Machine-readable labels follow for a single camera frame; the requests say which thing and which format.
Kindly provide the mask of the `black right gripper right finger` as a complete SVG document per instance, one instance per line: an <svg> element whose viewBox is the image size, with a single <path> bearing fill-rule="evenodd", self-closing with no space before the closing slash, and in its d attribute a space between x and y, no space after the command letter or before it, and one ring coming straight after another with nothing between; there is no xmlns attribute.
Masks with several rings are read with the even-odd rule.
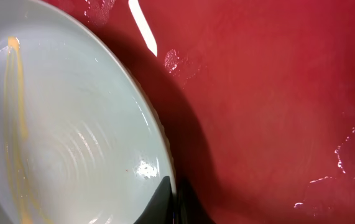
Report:
<svg viewBox="0 0 355 224"><path fill-rule="evenodd" d="M182 180L178 186L177 223L215 224L203 208L196 192L187 180Z"/></svg>

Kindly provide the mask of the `light blue plate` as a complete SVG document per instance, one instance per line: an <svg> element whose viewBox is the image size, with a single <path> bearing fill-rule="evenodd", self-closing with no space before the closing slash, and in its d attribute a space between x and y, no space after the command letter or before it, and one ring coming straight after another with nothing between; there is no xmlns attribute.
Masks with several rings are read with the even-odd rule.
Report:
<svg viewBox="0 0 355 224"><path fill-rule="evenodd" d="M163 177L164 132L90 30L41 1L0 1L0 223L134 223Z"/></svg>

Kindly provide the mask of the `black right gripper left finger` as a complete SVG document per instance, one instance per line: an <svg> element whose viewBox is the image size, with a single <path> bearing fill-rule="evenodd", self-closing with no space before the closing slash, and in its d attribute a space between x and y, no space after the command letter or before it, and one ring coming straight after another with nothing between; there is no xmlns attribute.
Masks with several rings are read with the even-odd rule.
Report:
<svg viewBox="0 0 355 224"><path fill-rule="evenodd" d="M165 176L134 224L173 224L173 222L172 186L170 177Z"/></svg>

